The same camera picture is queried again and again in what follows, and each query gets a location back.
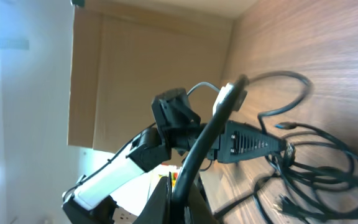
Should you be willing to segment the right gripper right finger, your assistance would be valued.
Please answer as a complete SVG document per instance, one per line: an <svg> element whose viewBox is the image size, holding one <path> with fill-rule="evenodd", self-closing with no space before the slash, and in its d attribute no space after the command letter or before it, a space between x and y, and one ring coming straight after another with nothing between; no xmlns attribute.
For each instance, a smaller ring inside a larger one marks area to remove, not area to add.
<svg viewBox="0 0 358 224"><path fill-rule="evenodd" d="M188 201L184 208L185 224L219 224L207 207L204 198L195 184L191 186Z"/></svg>

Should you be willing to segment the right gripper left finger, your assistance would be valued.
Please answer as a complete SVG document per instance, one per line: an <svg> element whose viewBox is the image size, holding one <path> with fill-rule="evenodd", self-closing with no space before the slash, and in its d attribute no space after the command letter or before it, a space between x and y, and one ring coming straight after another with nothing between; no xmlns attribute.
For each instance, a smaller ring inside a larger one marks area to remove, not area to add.
<svg viewBox="0 0 358 224"><path fill-rule="evenodd" d="M143 211L133 224L169 224L172 174L160 178Z"/></svg>

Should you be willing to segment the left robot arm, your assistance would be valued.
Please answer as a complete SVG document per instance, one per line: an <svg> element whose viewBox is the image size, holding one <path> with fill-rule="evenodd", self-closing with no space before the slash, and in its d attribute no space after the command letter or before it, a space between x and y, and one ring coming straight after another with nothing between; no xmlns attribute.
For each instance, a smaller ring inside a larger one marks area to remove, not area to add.
<svg viewBox="0 0 358 224"><path fill-rule="evenodd" d="M186 200L204 159L235 163L281 152L285 141L264 134L253 126L230 121L229 108L218 111L208 124L190 108L188 95L176 88L157 95L152 102L155 124L126 143L114 157L89 177L83 177L69 197L63 211L72 223L114 223L117 203L111 193L128 181L147 173L172 158L172 150L187 153L174 187L164 177L141 215L146 223L168 223L174 198Z"/></svg>

